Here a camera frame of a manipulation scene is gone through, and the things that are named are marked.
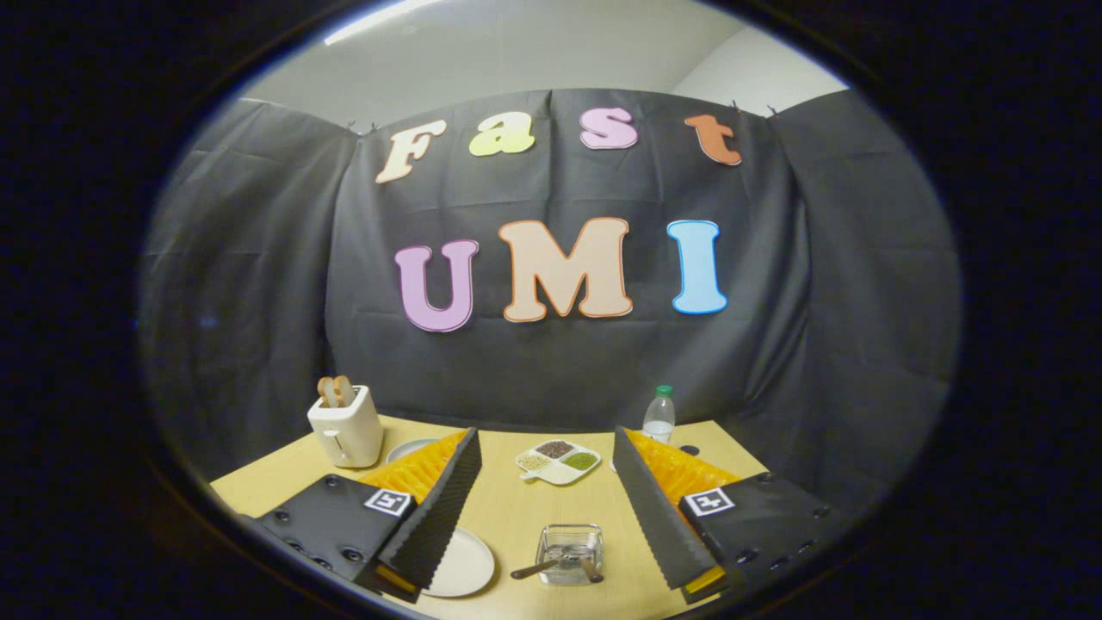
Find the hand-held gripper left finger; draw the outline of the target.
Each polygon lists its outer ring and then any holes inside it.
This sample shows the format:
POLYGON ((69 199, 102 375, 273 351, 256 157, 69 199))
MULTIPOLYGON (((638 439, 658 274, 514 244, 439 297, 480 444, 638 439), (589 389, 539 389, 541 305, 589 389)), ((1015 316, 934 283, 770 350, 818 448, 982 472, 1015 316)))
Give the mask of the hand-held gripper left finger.
POLYGON ((343 580, 413 603, 436 576, 480 464, 479 431, 458 431, 358 481, 324 475, 253 527, 343 580))

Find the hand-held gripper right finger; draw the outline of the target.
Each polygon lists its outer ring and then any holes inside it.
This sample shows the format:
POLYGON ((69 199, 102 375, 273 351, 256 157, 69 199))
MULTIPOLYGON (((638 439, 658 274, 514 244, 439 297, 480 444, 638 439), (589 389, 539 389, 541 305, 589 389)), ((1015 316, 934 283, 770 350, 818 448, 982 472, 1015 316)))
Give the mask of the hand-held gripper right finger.
POLYGON ((747 599, 790 580, 857 522, 724 431, 693 455, 618 427, 613 464, 666 584, 687 603, 747 599))

